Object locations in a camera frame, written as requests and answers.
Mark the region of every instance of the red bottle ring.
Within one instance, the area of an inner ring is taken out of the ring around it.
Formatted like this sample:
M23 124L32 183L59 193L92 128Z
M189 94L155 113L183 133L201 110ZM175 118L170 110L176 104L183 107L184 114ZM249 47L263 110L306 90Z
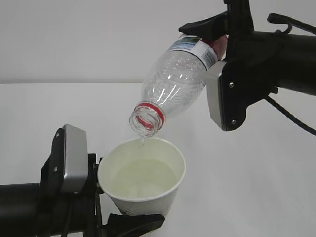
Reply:
M164 124L164 120L165 120L164 114L163 114L163 111L161 110L161 108L159 108L157 105L149 103L149 102L142 102L139 105L137 105L137 107L138 106L147 106L147 107L149 107L149 108L151 108L151 109L153 109L153 110L155 110L157 112L157 114L159 115L159 117L161 118L161 121L162 121L161 127L159 128L159 130L160 130L162 128L162 126ZM144 121L139 115L136 116L136 119L144 127L148 128L148 129L153 129L154 128L154 126L152 124L147 123L146 121Z

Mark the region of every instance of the bottle label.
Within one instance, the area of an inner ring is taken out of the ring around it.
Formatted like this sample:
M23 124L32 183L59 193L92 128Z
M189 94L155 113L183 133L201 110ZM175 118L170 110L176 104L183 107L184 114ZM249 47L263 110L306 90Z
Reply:
M217 55L212 47L201 37L183 34L180 38L167 50L185 51L193 54L201 60L208 70L217 62Z

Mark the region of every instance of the water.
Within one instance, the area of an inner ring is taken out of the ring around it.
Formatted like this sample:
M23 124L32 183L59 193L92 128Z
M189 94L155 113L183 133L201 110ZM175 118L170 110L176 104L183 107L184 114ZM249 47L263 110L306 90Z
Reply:
M139 159L121 169L112 181L110 192L122 198L149 198L171 189L177 182L173 171L158 160L145 159L141 139Z

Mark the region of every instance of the black cable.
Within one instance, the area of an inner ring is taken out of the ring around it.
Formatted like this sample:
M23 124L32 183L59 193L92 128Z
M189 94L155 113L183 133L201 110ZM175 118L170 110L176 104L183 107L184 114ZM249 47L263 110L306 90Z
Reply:
M287 16L287 20L293 24L294 26L296 26L297 28L300 28L301 30L304 30L304 31L307 31L307 32L310 32L312 34L316 34L316 27L314 26L311 26L309 24L306 24L304 22L301 22L301 21L298 21L298 20L295 20L291 17L288 17Z
M274 99L267 96L266 101L268 101L271 105L273 105L277 110L279 110L282 114L287 116L292 122L298 125L300 128L304 129L305 131L311 133L312 135L316 136L316 130L312 129L311 127L307 126L303 122L299 121L294 115L292 115L289 111L287 111L284 107L278 104Z
M101 237L102 213L101 213L101 204L100 204L100 194L98 191L95 192L95 206L96 206L96 214L97 214L98 237Z
M67 218L66 218L66 222L65 222L65 226L63 229L63 232L61 234L61 237L67 237L68 235L68 231L69 231L69 226L70 226L70 222L73 216L73 208L74 208L74 203L72 201L68 202L68 210L67 210Z

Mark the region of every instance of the cup rim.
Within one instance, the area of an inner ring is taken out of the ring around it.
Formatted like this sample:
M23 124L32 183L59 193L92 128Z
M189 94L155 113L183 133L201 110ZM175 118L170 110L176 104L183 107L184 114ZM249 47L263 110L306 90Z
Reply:
M104 159L106 159L107 156L109 156L113 150L115 150L117 147L125 144L125 143L128 143L128 142L131 142L131 141L135 141L135 140L139 140L140 138L136 138L136 139L130 139L130 140L127 140L121 144L119 144L118 146L116 146L115 148L113 148L109 153L107 153L101 160L101 162L99 163L99 167L98 167L98 174L97 174L97 177L98 177L98 183L100 185L100 188L104 191L104 193L106 193L109 197L111 198L114 198L115 200L120 200L120 201L126 201L126 202L145 202L145 201L152 201L152 200L157 200L163 196L166 196L168 195L169 193L173 192L175 189L177 189L179 187L179 185L181 184L182 180L184 179L184 176L185 176L185 173L186 173L186 169L187 169L187 165L186 165L186 161L184 159L184 156L182 154L182 152L180 151L179 148L177 148L174 144L172 144L171 142L165 140L165 139L162 139L162 138L158 138L158 137L150 137L150 138L145 138L145 139L155 139L155 140L161 140L163 142L167 142L169 143L170 145L172 145L178 152L179 154L181 155L181 158L182 158L182 161L183 161L183 173L182 173L182 176L181 178L179 179L179 181L174 185L172 186L172 188L168 189L167 191L159 194L159 195L156 195L156 196L153 196L153 197L144 197L144 198L124 198L124 197L119 197L119 196L116 196L114 194L112 194L111 192L109 192L108 190L106 189L103 189L102 188L102 184L100 183L100 179L99 179L99 176L100 176L100 165L102 163L102 161Z

